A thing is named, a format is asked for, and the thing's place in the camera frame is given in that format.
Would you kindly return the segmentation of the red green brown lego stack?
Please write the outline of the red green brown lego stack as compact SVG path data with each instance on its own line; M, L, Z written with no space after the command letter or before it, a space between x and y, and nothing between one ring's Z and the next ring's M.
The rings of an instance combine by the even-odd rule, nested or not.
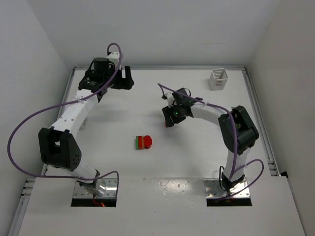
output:
M153 140L149 135L135 137L135 148L137 150L150 149L152 144Z

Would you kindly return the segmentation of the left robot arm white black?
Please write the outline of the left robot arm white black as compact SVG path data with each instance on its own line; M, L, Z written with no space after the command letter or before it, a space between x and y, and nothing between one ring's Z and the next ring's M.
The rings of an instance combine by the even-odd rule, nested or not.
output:
M94 58L78 85L73 102L56 122L42 128L38 134L42 162L65 170L82 184L92 185L99 172L82 159L75 140L80 127L108 89L130 90L134 85L130 67L126 66L122 72L119 59L118 52Z

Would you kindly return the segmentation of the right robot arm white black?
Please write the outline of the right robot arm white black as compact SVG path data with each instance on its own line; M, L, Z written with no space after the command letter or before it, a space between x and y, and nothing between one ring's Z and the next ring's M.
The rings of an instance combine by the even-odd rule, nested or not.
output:
M226 165L220 174L220 187L228 192L245 178L247 155L259 138L259 132L244 106L231 109L191 97L187 88L165 92L161 86L162 99L167 106L162 108L167 128L186 118L199 118L220 128L223 142L228 149Z

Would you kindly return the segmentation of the white slotted container near left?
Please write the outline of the white slotted container near left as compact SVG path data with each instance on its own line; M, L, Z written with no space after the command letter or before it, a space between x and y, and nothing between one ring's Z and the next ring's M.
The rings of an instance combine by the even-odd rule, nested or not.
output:
M85 118L80 126L80 130L84 130L86 128L86 125L87 125L87 121L88 121L88 118Z

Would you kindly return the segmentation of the white slotted container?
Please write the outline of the white slotted container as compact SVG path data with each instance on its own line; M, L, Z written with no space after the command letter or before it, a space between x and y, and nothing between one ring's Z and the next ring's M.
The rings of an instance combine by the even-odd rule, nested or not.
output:
M223 90L228 80L227 72L224 68L213 69L209 78L211 91Z
M80 130L84 130L86 128L86 125L87 125L87 121L88 121L88 118L85 118L80 126Z

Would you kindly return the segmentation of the white slotted container far right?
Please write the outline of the white slotted container far right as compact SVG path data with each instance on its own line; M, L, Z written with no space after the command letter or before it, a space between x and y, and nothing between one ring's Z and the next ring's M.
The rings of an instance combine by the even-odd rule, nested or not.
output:
M227 72L224 68L213 69L209 78L211 91L223 90L228 80Z

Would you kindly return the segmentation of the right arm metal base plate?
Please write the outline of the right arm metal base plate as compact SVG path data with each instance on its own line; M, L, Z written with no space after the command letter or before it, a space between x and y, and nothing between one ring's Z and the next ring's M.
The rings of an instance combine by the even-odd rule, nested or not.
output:
M228 192L220 187L219 180L217 178L204 179L205 194L207 200L219 199L227 197ZM236 184L229 190L229 194L235 199L247 199L250 198L250 191L248 189L248 181L245 178L242 182Z

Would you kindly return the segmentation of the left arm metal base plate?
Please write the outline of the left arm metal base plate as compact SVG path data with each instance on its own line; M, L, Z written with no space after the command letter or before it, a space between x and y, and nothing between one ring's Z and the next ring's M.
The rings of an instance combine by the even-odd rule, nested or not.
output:
M89 199L95 196L99 199L113 199L117 195L117 178L101 178L94 183L77 181L74 185L74 199Z

